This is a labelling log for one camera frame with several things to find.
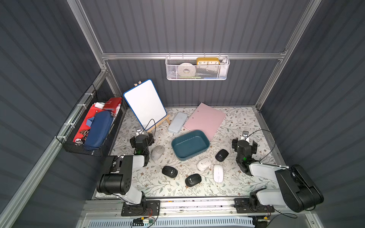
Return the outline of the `grey beige mouse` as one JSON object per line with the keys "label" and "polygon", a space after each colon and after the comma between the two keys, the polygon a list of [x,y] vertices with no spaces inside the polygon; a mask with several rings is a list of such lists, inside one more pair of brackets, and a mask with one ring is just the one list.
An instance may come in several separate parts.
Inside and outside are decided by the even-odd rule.
{"label": "grey beige mouse", "polygon": [[164,151],[165,151],[165,148],[163,146],[161,146],[161,145],[156,146],[151,152],[151,159],[153,161],[157,161],[158,159],[161,158]]}

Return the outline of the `black Lecoo mouse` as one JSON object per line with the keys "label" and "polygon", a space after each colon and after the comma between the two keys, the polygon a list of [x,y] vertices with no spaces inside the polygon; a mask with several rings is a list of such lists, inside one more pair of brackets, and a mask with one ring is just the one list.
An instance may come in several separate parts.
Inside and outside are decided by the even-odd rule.
{"label": "black Lecoo mouse", "polygon": [[178,171],[172,166],[164,166],[162,168],[162,174],[169,178],[175,178],[178,175]]}
{"label": "black Lecoo mouse", "polygon": [[199,183],[201,183],[202,181],[202,177],[200,174],[192,174],[190,176],[188,176],[186,179],[185,179],[185,184],[187,187],[193,187]]}

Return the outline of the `teal plastic storage box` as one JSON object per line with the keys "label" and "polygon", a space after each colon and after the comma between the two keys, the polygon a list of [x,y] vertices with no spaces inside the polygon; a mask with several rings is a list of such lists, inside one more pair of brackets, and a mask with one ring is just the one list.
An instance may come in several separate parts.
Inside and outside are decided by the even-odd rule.
{"label": "teal plastic storage box", "polygon": [[171,146],[177,158],[186,161],[208,150],[210,141],[201,130],[195,130],[172,140]]}

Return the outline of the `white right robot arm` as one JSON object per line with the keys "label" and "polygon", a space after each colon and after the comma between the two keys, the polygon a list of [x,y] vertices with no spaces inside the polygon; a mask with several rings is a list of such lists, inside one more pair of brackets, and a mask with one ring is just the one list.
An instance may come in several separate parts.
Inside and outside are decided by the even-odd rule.
{"label": "white right robot arm", "polygon": [[236,198],[234,207],[238,213],[272,213],[275,206],[288,207],[293,212],[313,210],[324,202],[324,195],[308,173],[300,165],[281,166],[264,164],[252,156],[257,143],[235,138],[232,148],[237,153],[236,162],[241,171],[249,176],[266,178],[279,185],[278,189],[263,187],[250,193],[249,198]]}

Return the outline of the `white slim mouse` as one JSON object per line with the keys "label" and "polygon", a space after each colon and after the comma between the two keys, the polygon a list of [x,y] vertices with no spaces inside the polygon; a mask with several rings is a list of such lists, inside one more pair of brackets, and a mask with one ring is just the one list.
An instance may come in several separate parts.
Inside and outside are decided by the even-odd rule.
{"label": "white slim mouse", "polygon": [[224,178],[223,167],[219,164],[215,164],[213,167],[213,179],[216,183],[222,183]]}

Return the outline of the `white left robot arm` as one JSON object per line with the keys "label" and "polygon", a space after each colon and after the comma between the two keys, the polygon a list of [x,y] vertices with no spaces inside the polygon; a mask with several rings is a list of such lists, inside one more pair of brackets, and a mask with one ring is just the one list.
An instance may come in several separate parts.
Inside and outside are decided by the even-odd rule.
{"label": "white left robot arm", "polygon": [[142,206],[145,195],[132,185],[132,173],[134,169],[148,165],[149,146],[154,142],[152,133],[134,136],[130,139],[131,146],[135,149],[133,155],[108,156],[96,183],[97,192],[117,196],[127,205]]}

